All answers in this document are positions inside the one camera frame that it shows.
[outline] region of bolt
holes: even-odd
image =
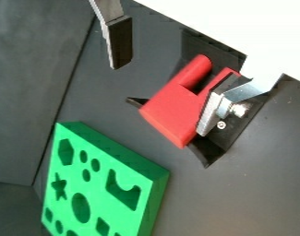
[[[247,115],[252,104],[250,102],[242,102],[232,105],[230,112],[234,113],[238,117],[244,118]]]
[[[218,122],[218,128],[219,129],[226,129],[227,123],[224,121]]]

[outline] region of red foam block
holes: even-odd
[[[230,73],[240,75],[226,68],[204,90],[195,94],[191,89],[212,68],[211,59],[200,54],[140,109],[147,121],[179,148],[184,148],[198,134],[198,121],[211,90]]]

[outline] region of green foam board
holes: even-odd
[[[85,124],[56,125],[42,223],[53,235],[149,236],[169,171]]]

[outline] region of circular hole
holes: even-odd
[[[69,230],[66,236],[78,236],[78,234],[73,230]]]
[[[88,199],[82,194],[76,194],[72,198],[72,208],[80,222],[88,223],[90,219],[90,207]]]
[[[100,169],[101,169],[101,163],[97,159],[92,160],[92,168],[94,171],[100,171]]]
[[[46,207],[46,213],[45,213],[46,219],[53,222],[54,219],[54,213],[53,211]]]
[[[81,157],[81,161],[82,161],[84,163],[86,163],[86,162],[88,162],[88,153],[86,153],[85,151],[81,151],[80,157]]]
[[[56,230],[60,234],[64,232],[64,225],[60,220],[56,222]]]
[[[84,170],[84,179],[85,179],[86,182],[90,181],[90,172],[89,172],[89,170]]]

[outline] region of screw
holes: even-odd
[[[226,129],[226,127],[227,127],[227,124],[226,124],[224,121],[218,122],[218,128],[219,129]]]

